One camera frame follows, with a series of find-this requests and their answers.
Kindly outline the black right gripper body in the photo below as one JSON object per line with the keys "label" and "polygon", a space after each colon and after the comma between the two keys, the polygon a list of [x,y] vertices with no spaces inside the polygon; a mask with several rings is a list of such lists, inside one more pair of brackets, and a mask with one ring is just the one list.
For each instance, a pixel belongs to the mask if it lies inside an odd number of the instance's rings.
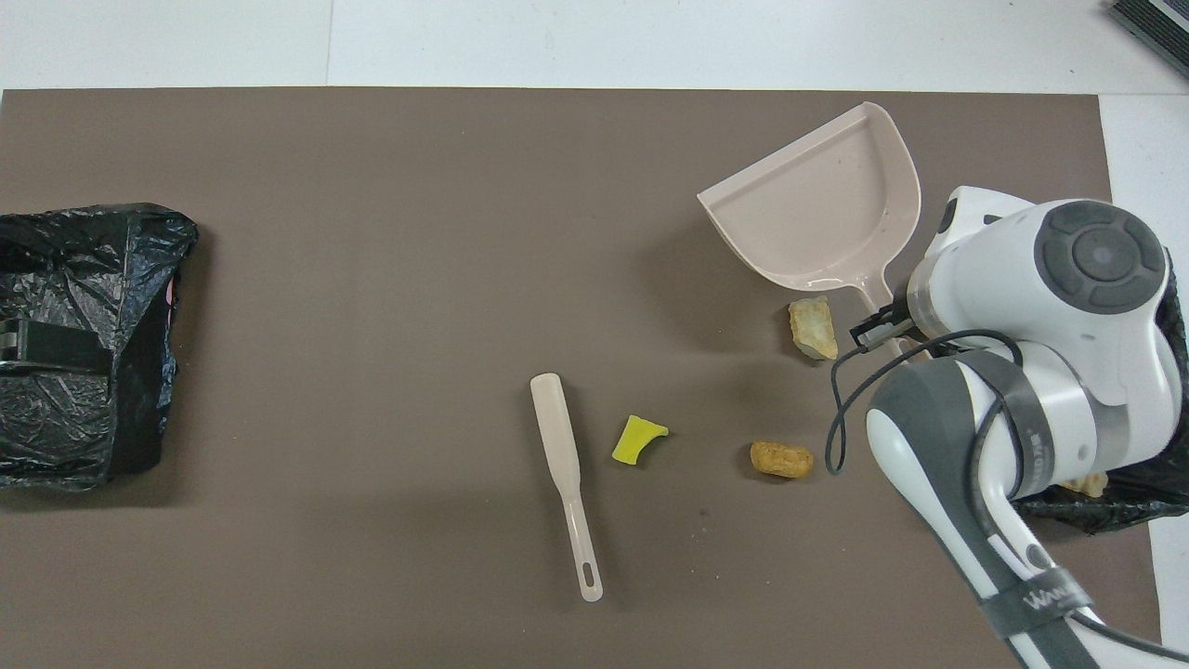
{"label": "black right gripper body", "polygon": [[889,305],[893,337],[926,340],[929,332],[921,329],[921,322],[926,317],[929,308],[929,291],[895,294],[895,299]]}

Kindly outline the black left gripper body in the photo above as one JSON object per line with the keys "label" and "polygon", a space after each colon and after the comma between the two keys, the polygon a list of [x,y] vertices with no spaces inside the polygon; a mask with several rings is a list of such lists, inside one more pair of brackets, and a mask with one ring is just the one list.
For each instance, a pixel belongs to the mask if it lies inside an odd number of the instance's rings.
{"label": "black left gripper body", "polygon": [[19,370],[105,373],[105,346],[97,332],[21,321]]}

